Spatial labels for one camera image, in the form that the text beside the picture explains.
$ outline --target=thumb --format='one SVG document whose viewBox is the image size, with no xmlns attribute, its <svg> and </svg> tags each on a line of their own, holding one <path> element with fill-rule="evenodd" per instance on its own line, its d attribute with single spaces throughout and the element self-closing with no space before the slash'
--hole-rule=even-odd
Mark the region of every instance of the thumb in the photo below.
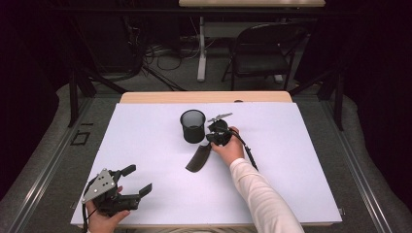
<svg viewBox="0 0 412 233">
<path fill-rule="evenodd" d="M 128 215 L 130 215 L 130 211 L 118 212 L 115 215 L 113 215 L 112 217 L 110 217 L 110 221 L 111 221 L 112 224 L 118 225 L 119 222 L 121 222 Z"/>
</svg>

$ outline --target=long sleeve shirt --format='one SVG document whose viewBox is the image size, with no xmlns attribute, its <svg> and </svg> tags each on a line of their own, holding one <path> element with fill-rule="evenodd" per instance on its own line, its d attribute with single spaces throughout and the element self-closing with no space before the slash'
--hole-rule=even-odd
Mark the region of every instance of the long sleeve shirt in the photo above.
<svg viewBox="0 0 412 233">
<path fill-rule="evenodd" d="M 259 233 L 302 233 L 291 208 L 246 159 L 230 164 L 236 189 L 245 199 Z"/>
</svg>

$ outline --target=table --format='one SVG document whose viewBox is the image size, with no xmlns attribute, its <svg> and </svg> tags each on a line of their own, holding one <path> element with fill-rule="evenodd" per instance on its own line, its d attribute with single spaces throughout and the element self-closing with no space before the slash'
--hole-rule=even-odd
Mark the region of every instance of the table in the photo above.
<svg viewBox="0 0 412 233">
<path fill-rule="evenodd" d="M 226 121 L 239 127 L 260 172 L 302 224 L 342 220 L 299 110 L 286 91 L 128 92 L 114 111 L 88 178 L 103 168 L 136 164 L 136 172 L 120 179 L 122 193 L 137 193 L 153 183 L 153 191 L 120 227 L 253 224 L 215 153 L 199 172 L 185 169 L 198 147 L 183 139 L 179 118 L 188 109 L 198 109 L 207 118 L 233 113 Z M 72 224 L 82 225 L 81 209 L 79 204 Z"/>
<path fill-rule="evenodd" d="M 191 7 L 191 8 L 243 8 L 243 7 L 253 7 L 253 8 L 314 8 L 323 7 L 325 5 L 325 0 L 180 0 L 179 5 L 181 7 Z M 252 26 L 250 24 L 239 25 L 238 23 L 230 25 L 227 22 L 223 23 L 224 31 L 227 28 L 234 27 L 234 32 L 230 32 L 231 36 L 235 37 L 240 33 L 242 28 L 245 26 Z M 205 81 L 206 72 L 206 50 L 205 50 L 205 37 L 208 36 L 205 32 L 205 21 L 204 17 L 200 17 L 199 23 L 199 37 L 200 37 L 200 58 L 199 58 L 199 68 L 197 71 L 197 80 L 199 82 Z"/>
</svg>

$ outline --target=chair seat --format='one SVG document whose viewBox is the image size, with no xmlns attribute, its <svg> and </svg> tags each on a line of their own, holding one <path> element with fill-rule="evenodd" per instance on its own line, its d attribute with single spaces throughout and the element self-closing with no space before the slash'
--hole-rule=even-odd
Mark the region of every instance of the chair seat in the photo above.
<svg viewBox="0 0 412 233">
<path fill-rule="evenodd" d="M 234 72 L 236 76 L 239 77 L 251 75 L 284 75 L 290 70 L 288 61 L 279 53 L 266 55 L 238 54 L 234 62 Z"/>
</svg>

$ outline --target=wooden desk edge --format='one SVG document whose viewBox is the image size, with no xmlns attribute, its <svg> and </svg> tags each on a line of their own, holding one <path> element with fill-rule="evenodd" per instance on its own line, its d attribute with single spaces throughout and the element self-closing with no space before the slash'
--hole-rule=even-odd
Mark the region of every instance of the wooden desk edge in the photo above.
<svg viewBox="0 0 412 233">
<path fill-rule="evenodd" d="M 121 104 L 138 103 L 232 103 L 286 102 L 292 98 L 287 91 L 160 91 L 126 92 Z"/>
</svg>

